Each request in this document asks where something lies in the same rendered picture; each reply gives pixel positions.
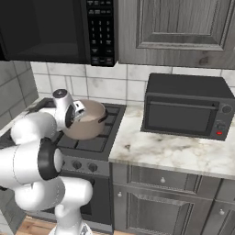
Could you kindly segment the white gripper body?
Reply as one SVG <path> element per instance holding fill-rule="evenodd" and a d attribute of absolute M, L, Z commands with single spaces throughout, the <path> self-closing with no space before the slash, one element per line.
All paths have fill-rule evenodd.
<path fill-rule="evenodd" d="M 80 121 L 83 117 L 86 116 L 86 109 L 79 109 L 77 111 L 75 111 L 75 121 Z"/>

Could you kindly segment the black gas stove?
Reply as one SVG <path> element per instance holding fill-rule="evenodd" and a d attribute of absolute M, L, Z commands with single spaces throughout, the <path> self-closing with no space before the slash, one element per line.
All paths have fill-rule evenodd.
<path fill-rule="evenodd" d="M 85 173 L 110 177 L 108 157 L 118 134 L 126 107 L 105 105 L 107 118 L 104 130 L 90 140 L 74 140 L 58 131 L 51 138 L 41 138 L 23 145 L 16 145 L 6 132 L 0 137 L 0 180 L 30 183 L 62 176 L 63 172 Z M 73 168 L 73 161 L 82 167 Z M 91 172 L 89 163 L 97 170 Z"/>

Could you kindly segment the black oven door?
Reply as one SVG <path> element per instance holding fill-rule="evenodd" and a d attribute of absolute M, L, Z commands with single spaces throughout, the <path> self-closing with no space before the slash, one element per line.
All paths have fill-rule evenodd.
<path fill-rule="evenodd" d="M 91 201 L 81 207 L 82 218 L 88 222 L 92 230 L 113 232 L 112 199 L 110 195 L 110 179 L 85 173 L 63 172 L 62 176 L 82 178 L 89 181 L 93 186 Z"/>

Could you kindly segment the black microwave oven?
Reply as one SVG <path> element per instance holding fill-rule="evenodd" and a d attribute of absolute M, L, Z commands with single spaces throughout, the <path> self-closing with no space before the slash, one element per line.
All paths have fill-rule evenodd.
<path fill-rule="evenodd" d="M 0 50 L 8 61 L 112 67 L 117 0 L 0 0 Z"/>

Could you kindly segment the dark grey toaster oven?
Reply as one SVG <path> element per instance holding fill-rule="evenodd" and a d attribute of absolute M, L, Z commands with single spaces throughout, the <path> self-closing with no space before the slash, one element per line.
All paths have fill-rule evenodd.
<path fill-rule="evenodd" d="M 224 140 L 235 95 L 216 76 L 151 73 L 144 97 L 144 132 Z"/>

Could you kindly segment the grey drawer front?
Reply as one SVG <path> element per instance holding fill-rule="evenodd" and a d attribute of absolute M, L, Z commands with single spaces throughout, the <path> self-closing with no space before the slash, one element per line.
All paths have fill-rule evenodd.
<path fill-rule="evenodd" d="M 153 168 L 131 166 L 129 180 L 132 183 L 194 194 L 200 185 L 201 177 L 196 174 L 178 173 Z"/>
<path fill-rule="evenodd" d="M 221 181 L 216 199 L 235 203 L 235 180 L 223 179 Z"/>

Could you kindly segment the grey base cupboard door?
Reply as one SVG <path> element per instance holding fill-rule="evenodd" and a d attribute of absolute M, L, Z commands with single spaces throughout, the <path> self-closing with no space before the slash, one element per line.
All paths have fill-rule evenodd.
<path fill-rule="evenodd" d="M 207 217 L 202 235 L 235 235 L 235 203 L 216 200 Z"/>
<path fill-rule="evenodd" d="M 135 235 L 201 235 L 212 201 L 113 185 L 115 230 Z"/>

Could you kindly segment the grey wall cupboard door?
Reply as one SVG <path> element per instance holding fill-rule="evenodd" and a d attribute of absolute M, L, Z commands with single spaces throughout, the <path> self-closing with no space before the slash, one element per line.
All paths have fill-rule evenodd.
<path fill-rule="evenodd" d="M 235 69 L 235 0 L 118 0 L 121 63 Z"/>

